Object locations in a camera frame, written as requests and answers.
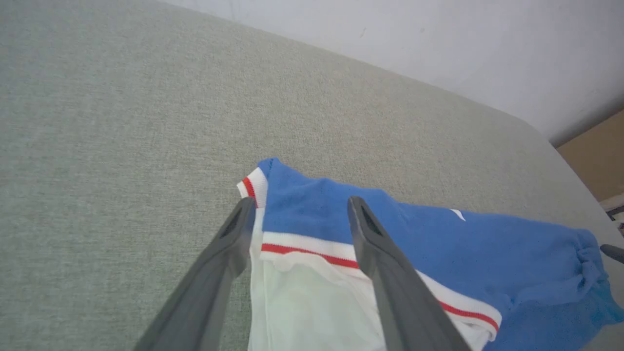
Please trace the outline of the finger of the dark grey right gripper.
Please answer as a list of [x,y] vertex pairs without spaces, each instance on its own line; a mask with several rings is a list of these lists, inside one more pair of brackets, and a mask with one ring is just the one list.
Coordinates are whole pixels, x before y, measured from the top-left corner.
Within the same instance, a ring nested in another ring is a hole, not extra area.
[[612,258],[613,260],[624,264],[624,249],[617,247],[615,245],[603,244],[600,246],[600,251],[604,253],[607,257]]

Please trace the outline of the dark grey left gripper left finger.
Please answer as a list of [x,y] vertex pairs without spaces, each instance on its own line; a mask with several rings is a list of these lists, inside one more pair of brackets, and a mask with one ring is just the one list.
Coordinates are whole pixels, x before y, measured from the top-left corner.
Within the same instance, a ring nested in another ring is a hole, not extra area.
[[216,351],[232,282],[247,268],[256,204],[242,198],[139,338],[136,351]]

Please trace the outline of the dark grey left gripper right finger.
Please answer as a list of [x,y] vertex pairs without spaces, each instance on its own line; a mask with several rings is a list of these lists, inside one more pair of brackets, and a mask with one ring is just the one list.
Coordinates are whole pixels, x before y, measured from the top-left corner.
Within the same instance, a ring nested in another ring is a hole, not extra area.
[[347,211],[360,270],[372,280],[389,351],[468,351],[439,301],[360,197]]

